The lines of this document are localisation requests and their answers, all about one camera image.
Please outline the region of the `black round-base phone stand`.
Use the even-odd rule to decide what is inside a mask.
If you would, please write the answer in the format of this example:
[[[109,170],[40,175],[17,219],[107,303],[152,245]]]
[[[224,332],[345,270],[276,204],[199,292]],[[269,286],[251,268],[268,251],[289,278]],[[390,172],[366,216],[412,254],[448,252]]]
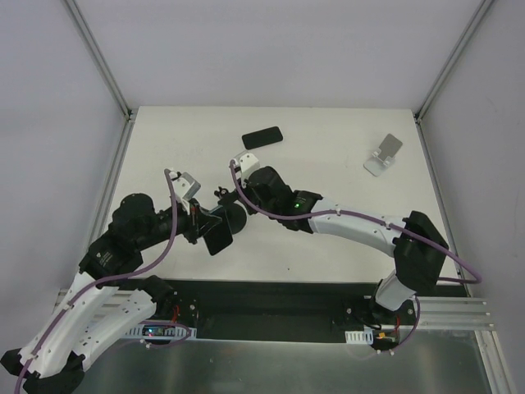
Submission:
[[[240,204],[239,195],[236,190],[229,191],[227,188],[219,186],[213,194],[218,199],[218,204],[226,211],[231,233],[240,233],[247,223],[247,213],[244,206]]]

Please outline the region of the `teal-edged black smartphone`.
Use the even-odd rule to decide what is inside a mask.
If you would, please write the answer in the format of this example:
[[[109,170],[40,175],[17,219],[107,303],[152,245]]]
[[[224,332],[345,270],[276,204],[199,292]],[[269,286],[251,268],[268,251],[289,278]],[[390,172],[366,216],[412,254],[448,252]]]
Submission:
[[[225,248],[227,248],[233,242],[233,236],[231,233],[230,225],[227,217],[222,218],[223,224],[216,232],[216,238],[214,242],[205,242],[208,249],[208,253],[211,256],[219,254]]]

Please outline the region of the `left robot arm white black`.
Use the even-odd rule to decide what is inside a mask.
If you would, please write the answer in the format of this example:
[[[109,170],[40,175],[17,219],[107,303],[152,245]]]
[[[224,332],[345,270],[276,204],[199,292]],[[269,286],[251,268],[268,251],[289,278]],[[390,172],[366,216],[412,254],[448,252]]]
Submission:
[[[72,393],[98,357],[149,318],[189,338],[182,298],[151,274],[178,235],[190,244],[203,239],[215,255],[232,243],[234,231],[221,205],[206,209],[196,199],[172,198],[157,211],[146,194],[126,196],[51,319],[30,343],[2,356],[3,368],[17,378],[14,391]]]

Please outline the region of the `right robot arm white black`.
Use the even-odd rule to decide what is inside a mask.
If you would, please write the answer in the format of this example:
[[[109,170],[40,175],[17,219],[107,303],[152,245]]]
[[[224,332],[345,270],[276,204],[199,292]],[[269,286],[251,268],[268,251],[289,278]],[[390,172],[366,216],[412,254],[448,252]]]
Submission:
[[[238,179],[251,213],[264,213],[291,231],[337,236],[381,251],[394,270],[380,280],[369,302],[377,323],[395,318],[413,296],[435,290],[449,246],[430,218],[412,211],[406,218],[352,211],[306,190],[292,190],[273,167]]]

